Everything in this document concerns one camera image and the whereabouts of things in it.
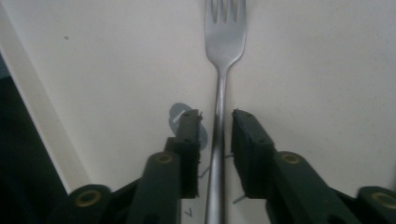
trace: white surface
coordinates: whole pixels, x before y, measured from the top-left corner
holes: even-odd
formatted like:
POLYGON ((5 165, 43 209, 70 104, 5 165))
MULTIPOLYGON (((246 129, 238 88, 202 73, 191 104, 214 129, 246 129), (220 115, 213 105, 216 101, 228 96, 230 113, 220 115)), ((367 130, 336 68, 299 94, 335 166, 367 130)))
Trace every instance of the white surface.
MULTIPOLYGON (((173 136, 174 103, 204 112, 210 143, 216 70, 205 56, 204 1, 1 3, 2 53, 68 190, 138 178, 173 136)), ((240 108, 330 186, 396 189, 395 21, 394 1, 247 1, 227 143, 240 108)), ((263 201, 233 204, 243 192, 227 165, 229 223, 267 223, 263 201)), ((206 184, 183 202, 193 216, 183 223, 203 223, 206 184)))

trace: fork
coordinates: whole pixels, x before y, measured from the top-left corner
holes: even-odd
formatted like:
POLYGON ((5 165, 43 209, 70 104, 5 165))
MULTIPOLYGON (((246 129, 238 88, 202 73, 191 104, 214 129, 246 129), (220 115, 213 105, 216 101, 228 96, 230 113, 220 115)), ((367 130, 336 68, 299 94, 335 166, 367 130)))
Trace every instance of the fork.
POLYGON ((210 175, 206 199, 205 224, 225 223, 224 196, 224 106, 228 70, 242 55, 246 36, 246 1, 239 0, 233 10, 233 0, 218 0, 217 15, 212 0, 205 0, 206 56, 218 70, 218 89, 210 175))

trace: dark floor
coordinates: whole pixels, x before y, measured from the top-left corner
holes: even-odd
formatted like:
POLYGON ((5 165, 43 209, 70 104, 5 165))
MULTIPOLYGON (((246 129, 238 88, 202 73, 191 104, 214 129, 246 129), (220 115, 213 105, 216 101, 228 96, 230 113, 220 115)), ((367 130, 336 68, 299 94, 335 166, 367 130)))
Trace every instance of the dark floor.
POLYGON ((44 223, 64 187, 0 58, 0 223, 44 223))

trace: silver fork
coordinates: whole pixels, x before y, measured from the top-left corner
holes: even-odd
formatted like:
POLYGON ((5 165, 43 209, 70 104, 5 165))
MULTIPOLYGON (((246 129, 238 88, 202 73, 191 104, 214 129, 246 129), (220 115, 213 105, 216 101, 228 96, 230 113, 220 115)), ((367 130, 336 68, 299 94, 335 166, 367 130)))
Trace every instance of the silver fork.
POLYGON ((239 0, 234 15, 233 0, 218 0, 215 16, 212 0, 205 0, 206 56, 218 69, 218 90, 213 143, 210 161, 209 186, 206 199, 206 224, 225 223, 224 204, 224 105, 227 73, 242 55, 246 36, 246 1, 239 0))

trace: fork handle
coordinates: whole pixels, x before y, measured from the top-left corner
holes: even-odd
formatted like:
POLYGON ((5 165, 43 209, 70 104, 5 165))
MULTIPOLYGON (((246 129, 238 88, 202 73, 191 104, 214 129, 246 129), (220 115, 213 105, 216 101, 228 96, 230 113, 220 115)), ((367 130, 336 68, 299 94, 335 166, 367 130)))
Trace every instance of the fork handle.
POLYGON ((216 94, 215 124, 206 199, 205 224, 225 223, 224 108, 228 69, 218 70, 218 89, 216 94))

